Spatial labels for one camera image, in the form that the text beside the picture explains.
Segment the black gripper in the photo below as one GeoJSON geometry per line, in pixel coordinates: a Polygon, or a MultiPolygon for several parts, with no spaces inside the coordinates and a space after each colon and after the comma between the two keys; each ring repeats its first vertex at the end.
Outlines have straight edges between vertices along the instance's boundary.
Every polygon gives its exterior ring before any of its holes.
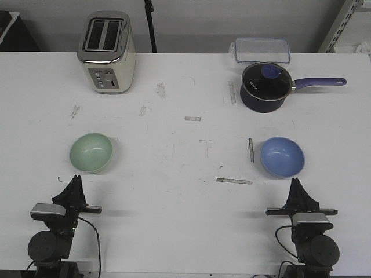
{"type": "Polygon", "coordinates": [[[333,228],[328,216],[334,216],[338,210],[320,208],[319,210],[293,209],[298,203],[300,209],[318,209],[319,203],[311,198],[298,178],[292,178],[285,208],[272,207],[266,210],[268,216],[288,216],[294,228],[309,231],[327,231],[333,228]]]}
{"type": "Polygon", "coordinates": [[[82,187],[82,178],[80,175],[74,175],[68,185],[62,192],[52,198],[53,204],[62,205],[66,208],[64,217],[43,220],[48,228],[54,233],[73,234],[78,225],[78,218],[80,213],[99,214],[102,212],[101,206],[89,205],[86,202],[85,194],[82,187]],[[77,182],[78,202],[74,203],[75,184],[77,182]]]}

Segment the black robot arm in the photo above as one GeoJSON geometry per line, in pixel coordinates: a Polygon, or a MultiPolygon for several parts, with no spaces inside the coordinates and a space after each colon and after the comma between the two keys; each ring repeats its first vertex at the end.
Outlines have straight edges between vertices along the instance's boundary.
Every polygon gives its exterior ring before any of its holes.
{"type": "Polygon", "coordinates": [[[101,276],[101,244],[97,228],[80,213],[100,214],[100,206],[87,204],[82,178],[75,175],[63,191],[52,198],[52,203],[37,203],[30,211],[32,219],[42,221],[48,230],[36,233],[29,241],[27,251],[31,265],[37,269],[35,277],[84,277],[75,261],[69,261],[72,241],[78,221],[90,225],[96,233],[99,270],[101,276]]]}
{"type": "Polygon", "coordinates": [[[333,228],[329,215],[336,215],[334,208],[320,208],[311,198],[298,178],[292,178],[288,198],[281,208],[268,208],[267,216],[288,216],[290,225],[275,230],[278,244],[297,260],[281,262],[278,277],[330,277],[330,272],[340,258],[337,243],[325,232],[333,228]],[[280,241],[282,229],[291,230],[291,240],[296,252],[289,251],[280,241]]]}

